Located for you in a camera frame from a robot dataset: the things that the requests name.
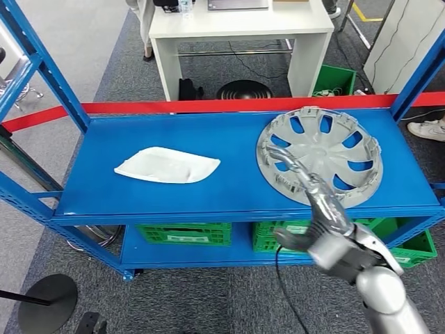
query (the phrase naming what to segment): red strip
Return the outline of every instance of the red strip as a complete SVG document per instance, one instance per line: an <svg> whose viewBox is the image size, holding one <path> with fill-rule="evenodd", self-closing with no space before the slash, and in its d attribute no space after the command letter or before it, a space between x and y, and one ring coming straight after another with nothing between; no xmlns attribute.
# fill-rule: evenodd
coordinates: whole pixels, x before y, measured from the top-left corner
<svg viewBox="0 0 445 334"><path fill-rule="evenodd" d="M388 108L397 95L350 95L335 97L295 97L268 100L204 100L180 102L105 102L83 103L87 113L146 114L146 113L216 113L236 111L287 111L302 106L327 109ZM445 105L445 92L420 94L413 106ZM62 106L31 113L3 122L10 132L57 120L66 116Z"/></svg>

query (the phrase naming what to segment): blue metal shelf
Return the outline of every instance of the blue metal shelf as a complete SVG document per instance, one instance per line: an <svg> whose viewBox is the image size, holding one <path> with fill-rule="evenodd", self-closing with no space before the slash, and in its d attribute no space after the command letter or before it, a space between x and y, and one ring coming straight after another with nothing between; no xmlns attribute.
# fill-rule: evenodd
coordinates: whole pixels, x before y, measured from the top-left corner
<svg viewBox="0 0 445 334"><path fill-rule="evenodd" d="M306 254L283 254L281 264L312 264ZM250 223L232 226L232 246L149 244L134 226L127 226L121 254L121 266L137 268L247 267L272 265L275 253L255 253Z"/></svg>
<svg viewBox="0 0 445 334"><path fill-rule="evenodd" d="M0 98L0 120L38 71L84 135L66 189L29 193L0 172L0 198L124 279L132 279L134 269L142 268L273 264L273 254L253 253L250 224L247 222L310 217L309 207L272 189L256 165L256 140L277 112L90 119L15 0L0 0L0 19L28 58ZM346 111L379 140L384 166L376 194L348 213L352 218L413 217L385 239L389 247L445 218L445 209L397 125L445 61L444 46L445 33L442 33L390 109ZM155 145L219 158L222 163L205 180L183 185L143 182L113 171L139 150ZM60 201L54 211L40 201L45 197ZM235 222L230 247L148 244L134 228L138 223L223 221ZM91 224L127 225L121 256L101 248L75 227ZM280 262L312 263L307 255L281 255Z"/></svg>
<svg viewBox="0 0 445 334"><path fill-rule="evenodd" d="M377 138L384 165L377 192L350 209L351 216L427 216L442 209L387 109L348 113ZM272 188L258 168L256 141L278 114L93 118L53 221L115 224L127 215L127 224L309 218L308 206ZM221 164L194 184L142 182L114 172L151 146L214 157Z"/></svg>

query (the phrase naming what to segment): gray carpet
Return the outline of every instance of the gray carpet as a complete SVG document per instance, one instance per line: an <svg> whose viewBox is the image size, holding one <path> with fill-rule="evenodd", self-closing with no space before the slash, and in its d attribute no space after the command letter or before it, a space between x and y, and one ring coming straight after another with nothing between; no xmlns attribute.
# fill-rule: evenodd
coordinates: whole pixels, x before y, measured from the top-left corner
<svg viewBox="0 0 445 334"><path fill-rule="evenodd" d="M339 35L339 41L351 66L360 68L364 52L350 27ZM234 43L234 48L265 44L267 43ZM155 63L142 62L142 47L137 19L129 15L99 87L96 101L163 99ZM189 49L222 47L225 45L183 46ZM244 58L247 64L265 75L277 75L285 72L286 68L285 56ZM200 58L199 67L195 59L182 61L183 75L204 87L207 98L213 97L217 88L224 83L241 78L263 82L276 96L289 96L285 77L259 78L234 57ZM326 63L348 67L334 38L330 44ZM358 80L356 88L363 88L363 84ZM443 144L407 136L429 178L445 179L443 161L439 158ZM445 294L441 284L445 276L445 230L437 226L432 231L439 251L437 259L408 270L404 280L409 295L417 304L431 333L445 333L443 317ZM272 267L148 270L130 283L124 283L114 271L87 255L74 252L63 239L45 230L22 291L52 273L69 275L79 290L75 314L60 333L74 333L81 315L87 311L100 312L108 319L108 333L111 334L302 333L279 290ZM323 276L313 267L285 267L282 275L311 333L368 332L354 288ZM5 333L19 333L16 319L17 307Z"/></svg>

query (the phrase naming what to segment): stanchion base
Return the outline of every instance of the stanchion base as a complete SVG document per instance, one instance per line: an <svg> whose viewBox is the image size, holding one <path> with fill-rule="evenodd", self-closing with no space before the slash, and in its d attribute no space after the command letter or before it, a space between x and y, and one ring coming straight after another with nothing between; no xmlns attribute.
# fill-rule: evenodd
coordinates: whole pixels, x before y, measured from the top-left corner
<svg viewBox="0 0 445 334"><path fill-rule="evenodd" d="M31 287L26 296L51 301L50 306L20 304L18 325L23 334L51 334L67 322L77 303L77 286L66 275L43 278Z"/></svg>

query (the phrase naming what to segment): green plastic crate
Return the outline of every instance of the green plastic crate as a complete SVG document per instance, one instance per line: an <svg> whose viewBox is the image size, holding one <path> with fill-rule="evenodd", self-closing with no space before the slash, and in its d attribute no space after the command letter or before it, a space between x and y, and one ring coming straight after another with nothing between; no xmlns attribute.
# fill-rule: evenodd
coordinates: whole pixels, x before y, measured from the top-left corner
<svg viewBox="0 0 445 334"><path fill-rule="evenodd" d="M404 218L387 218L374 229L374 233L378 237L383 238L404 225L406 221ZM404 268L412 268L437 256L437 252L428 230L400 246L392 248L391 252Z"/></svg>
<svg viewBox="0 0 445 334"><path fill-rule="evenodd" d="M373 229L382 223L385 218L363 218L356 219L358 223L367 225ZM286 228L292 233L305 233L311 221L260 221L253 223L253 246L255 252L275 252L278 248L277 240L273 235L275 228ZM293 252L283 248L284 252Z"/></svg>
<svg viewBox="0 0 445 334"><path fill-rule="evenodd" d="M148 242L229 246L232 223L190 223L136 226Z"/></svg>
<svg viewBox="0 0 445 334"><path fill-rule="evenodd" d="M356 72L354 70L322 65L312 93L341 88L342 95L352 95L355 76Z"/></svg>

